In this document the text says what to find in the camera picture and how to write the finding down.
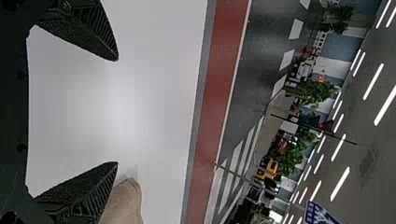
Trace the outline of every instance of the gray floor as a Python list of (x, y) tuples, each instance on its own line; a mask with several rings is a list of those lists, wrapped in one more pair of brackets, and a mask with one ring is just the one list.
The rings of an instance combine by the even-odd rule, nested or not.
[[(233, 154), (233, 149), (246, 136), (265, 112), (275, 83), (288, 67), (279, 71), (283, 54), (295, 49), (300, 57), (323, 9), (312, 1), (309, 11), (298, 0), (253, 1), (249, 24), (236, 76), (229, 117), (219, 161)], [(294, 19), (304, 22), (299, 39), (289, 40)]]
[[(393, 48), (396, 23), (385, 29), (388, 18), (389, 15), (384, 18), (381, 28), (372, 30), (363, 42), (362, 50), (367, 52), (366, 57), (358, 74), (353, 78), (352, 72), (349, 74), (348, 86), (341, 98), (344, 102), (337, 119), (341, 114), (345, 114), (345, 117), (337, 134), (346, 133), (347, 139), (359, 145), (354, 147), (344, 143), (335, 161), (331, 162), (330, 157), (338, 141), (328, 139), (321, 150), (325, 159), (318, 173), (310, 175), (298, 188), (301, 191), (308, 187), (305, 200), (309, 199), (321, 180), (322, 185), (315, 201), (325, 206), (342, 223), (394, 223), (396, 102), (390, 104), (379, 125), (374, 126), (375, 117), (396, 84), (396, 53)], [(384, 69), (368, 99), (363, 101), (363, 94), (381, 63), (385, 65)], [(316, 154), (311, 161), (313, 165), (317, 164), (320, 154)], [(330, 202), (330, 195), (348, 166), (350, 174), (334, 201)], [(291, 209), (291, 212), (297, 219), (302, 215), (296, 209)]]

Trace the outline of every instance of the white tile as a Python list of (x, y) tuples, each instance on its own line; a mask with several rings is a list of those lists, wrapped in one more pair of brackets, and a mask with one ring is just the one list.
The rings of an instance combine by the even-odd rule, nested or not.
[[(243, 144), (243, 141), (241, 143), (239, 143), (239, 145), (235, 148), (235, 150), (233, 152), (233, 158), (231, 160), (231, 166), (230, 166), (230, 170), (231, 171), (235, 171), (236, 170), (236, 164), (238, 163), (239, 154), (241, 153), (242, 144)], [(233, 177), (234, 177), (233, 174), (228, 173), (227, 182), (225, 183), (224, 192), (223, 192), (223, 195), (222, 195), (222, 198), (221, 198), (221, 204), (220, 204), (219, 213), (224, 208), (224, 205), (227, 203), (228, 198), (230, 196), (231, 187), (232, 187), (232, 184), (233, 184)]]
[(215, 215), (216, 202), (218, 201), (219, 191), (221, 186), (221, 179), (223, 178), (224, 170), (217, 169), (213, 177), (212, 187), (210, 189), (209, 200), (207, 201), (207, 209), (205, 214), (205, 223), (212, 223), (213, 216)]
[(258, 126), (257, 126), (257, 131), (256, 131), (255, 136), (254, 136), (254, 139), (253, 139), (253, 145), (251, 146), (251, 149), (250, 149), (250, 153), (249, 153), (249, 156), (248, 156), (248, 159), (247, 159), (247, 167), (245, 168), (245, 171), (246, 171), (246, 170), (248, 169), (248, 167), (250, 166), (250, 162), (251, 162), (251, 159), (252, 159), (252, 157), (253, 157), (254, 150), (256, 149), (257, 141), (258, 141), (258, 139), (259, 139), (260, 131), (261, 131), (261, 129), (262, 129), (262, 122), (263, 122), (263, 121), (264, 121), (264, 116), (262, 116), (262, 118), (260, 119), (259, 124), (258, 124)]
[(305, 7), (306, 10), (308, 10), (309, 5), (311, 4), (311, 0), (300, 0), (300, 4), (303, 5), (303, 7)]
[(244, 167), (246, 165), (245, 162), (247, 160), (247, 156), (248, 156), (250, 145), (251, 145), (251, 139), (253, 138), (253, 133), (254, 133), (255, 128), (256, 127), (253, 127), (247, 135), (247, 141), (245, 143), (244, 154), (242, 154), (241, 163), (239, 164), (239, 168), (238, 168), (239, 175), (242, 175), (244, 172)]
[(230, 213), (233, 210), (233, 207), (235, 206), (236, 202), (238, 202), (239, 197), (241, 197), (241, 193), (242, 193), (242, 189), (240, 189), (239, 192), (236, 194), (236, 197), (233, 199), (233, 202), (231, 203), (231, 206), (228, 208), (228, 210), (225, 213), (224, 217), (221, 219), (220, 224), (224, 224), (224, 222), (227, 220), (227, 217), (230, 215)]
[(294, 19), (293, 25), (291, 26), (289, 39), (300, 38), (301, 31), (303, 30), (304, 22)]
[(273, 93), (271, 95), (271, 99), (279, 92), (282, 90), (283, 86), (285, 85), (286, 77), (288, 75), (283, 76), (280, 80), (277, 81), (277, 83), (274, 86)]
[(291, 61), (293, 60), (294, 51), (295, 49), (292, 49), (283, 54), (283, 59), (282, 59), (282, 63), (280, 64), (279, 71), (291, 64)]

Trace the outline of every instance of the metal pole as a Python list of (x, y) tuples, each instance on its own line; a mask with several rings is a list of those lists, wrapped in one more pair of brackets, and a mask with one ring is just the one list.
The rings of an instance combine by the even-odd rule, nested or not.
[[(285, 120), (285, 121), (287, 121), (287, 122), (297, 124), (298, 126), (303, 127), (303, 128), (306, 128), (306, 129), (312, 129), (312, 130), (315, 130), (315, 131), (320, 132), (320, 133), (323, 132), (323, 134), (325, 134), (325, 135), (327, 135), (327, 136), (329, 136), (329, 137), (332, 137), (332, 138), (335, 138), (335, 139), (338, 139), (338, 140), (342, 140), (341, 137), (335, 135), (334, 133), (328, 133), (328, 132), (325, 132), (325, 131), (323, 131), (323, 130), (321, 130), (321, 129), (319, 129), (319, 128), (312, 127), (312, 126), (309, 126), (309, 125), (298, 124), (297, 122), (293, 122), (293, 121), (291, 121), (291, 120), (284, 119), (284, 118), (282, 118), (282, 117), (280, 117), (280, 116), (278, 116), (278, 115), (275, 115), (275, 114), (271, 114), (271, 116), (274, 117), (274, 118), (277, 118), (277, 119), (283, 119), (283, 120)], [(357, 145), (358, 145), (357, 143), (352, 142), (352, 141), (349, 141), (349, 140), (347, 140), (347, 139), (344, 139), (344, 142), (349, 143), (349, 144), (351, 144), (351, 145), (353, 145), (353, 146), (357, 146)]]

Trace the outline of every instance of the floor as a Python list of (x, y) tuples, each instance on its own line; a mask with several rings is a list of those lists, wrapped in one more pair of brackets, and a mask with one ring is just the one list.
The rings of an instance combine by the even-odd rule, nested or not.
[(26, 184), (36, 196), (118, 161), (118, 179), (142, 187), (145, 223), (179, 223), (207, 2), (102, 3), (120, 50), (115, 63), (30, 32)]
[[(306, 196), (301, 203), (305, 205), (321, 181), (314, 201), (324, 206), (341, 223), (369, 224), (394, 221), (392, 208), (396, 200), (396, 178), (392, 167), (396, 162), (396, 120), (393, 116), (396, 113), (396, 104), (391, 101), (389, 94), (395, 90), (396, 84), (393, 72), (396, 69), (393, 60), (396, 56), (393, 49), (396, 24), (393, 22), (389, 28), (385, 27), (394, 8), (396, 4), (391, 3), (379, 29), (372, 29), (364, 40), (358, 62), (363, 52), (366, 55), (361, 66), (355, 64), (350, 71), (337, 104), (338, 107), (341, 101), (343, 102), (335, 121), (339, 122), (341, 117), (343, 118), (336, 134), (345, 134), (347, 140), (358, 145), (353, 146), (347, 142), (340, 145), (340, 141), (326, 138), (320, 152), (316, 153), (311, 161), (311, 165), (316, 167), (321, 155), (324, 155), (317, 173), (309, 174), (306, 181), (302, 181), (297, 188), (300, 192), (307, 188)], [(383, 69), (373, 82), (381, 63), (384, 64)], [(373, 88), (363, 100), (372, 82)], [(389, 108), (375, 125), (379, 111), (388, 98)], [(332, 199), (331, 195), (344, 174), (345, 182), (340, 185), (338, 193)], [(295, 215), (296, 221), (303, 213), (292, 205), (291, 214)]]
[[(288, 73), (290, 63), (281, 65), (282, 61), (302, 55), (322, 12), (318, 1), (312, 1), (309, 10), (299, 1), (278, 1), (276, 4), (252, 1), (219, 152), (218, 164), (226, 171), (215, 169), (205, 223), (226, 223), (242, 195), (243, 181), (227, 170), (244, 175), (252, 164), (253, 151), (260, 142), (264, 113), (274, 86)], [(301, 31), (299, 21), (304, 23)], [(288, 51), (292, 52), (292, 57), (284, 59)]]

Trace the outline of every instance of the white floor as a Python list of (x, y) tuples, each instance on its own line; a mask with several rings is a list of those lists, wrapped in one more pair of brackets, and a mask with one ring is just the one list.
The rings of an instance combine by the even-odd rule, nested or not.
[[(258, 131), (256, 131), (256, 132), (254, 132), (254, 131), (255, 131), (256, 127), (262, 126), (262, 122), (263, 122), (263, 117), (260, 119), (257, 126), (253, 127), (250, 130), (250, 132), (248, 133), (241, 160), (239, 160), (239, 158), (241, 156), (240, 153), (241, 153), (241, 148), (242, 148), (244, 141), (240, 142), (238, 144), (238, 146), (234, 149), (231, 166), (230, 166), (231, 171), (237, 172), (240, 175), (244, 175), (245, 172), (248, 170), (248, 167), (250, 166), (252, 157), (254, 155), (254, 148), (256, 148), (258, 138), (260, 135), (260, 129), (258, 129)], [(221, 166), (226, 167), (227, 161), (228, 161), (228, 159), (225, 160)], [(223, 177), (224, 177), (224, 170), (221, 168), (216, 169), (214, 178), (213, 178), (213, 182), (212, 182), (212, 187), (210, 190), (209, 201), (207, 204), (207, 210), (206, 210), (206, 214), (205, 214), (205, 224), (212, 224), (212, 223), (215, 224), (213, 222), (213, 218), (215, 216), (215, 211), (217, 210), (216, 204), (218, 202), (219, 197), (221, 197), (221, 202), (220, 202), (219, 209), (217, 210), (218, 211), (217, 215), (219, 215), (221, 212), (223, 212), (223, 209), (225, 209), (225, 204), (227, 202), (229, 202), (230, 200), (232, 200), (231, 206), (226, 208), (227, 209), (226, 213), (221, 219), (220, 224), (222, 224), (225, 222), (225, 220), (227, 219), (227, 216), (231, 213), (233, 207), (235, 206), (238, 199), (240, 198), (240, 195), (242, 194), (243, 189), (237, 188), (241, 181), (239, 177), (236, 177), (235, 175), (233, 175), (231, 173), (228, 173), (226, 175), (226, 178), (223, 178)], [(222, 181), (226, 181), (226, 183), (225, 183), (225, 187), (224, 187), (224, 191), (223, 191), (222, 195), (219, 195)], [(236, 191), (237, 191), (236, 196), (231, 198), (230, 195), (233, 195)]]
[(303, 30), (304, 22), (294, 19), (293, 25), (291, 26), (289, 39), (300, 38), (301, 31)]
[(104, 5), (116, 63), (39, 28), (30, 33), (27, 185), (37, 195), (118, 161), (119, 177), (142, 187), (145, 223), (179, 223), (206, 1)]
[(281, 71), (282, 69), (284, 69), (285, 67), (291, 64), (291, 61), (293, 60), (294, 51), (295, 49), (292, 49), (283, 54), (283, 59), (282, 59), (282, 63), (280, 64), (279, 71)]
[(311, 4), (311, 0), (300, 0), (300, 4), (308, 10), (309, 5)]

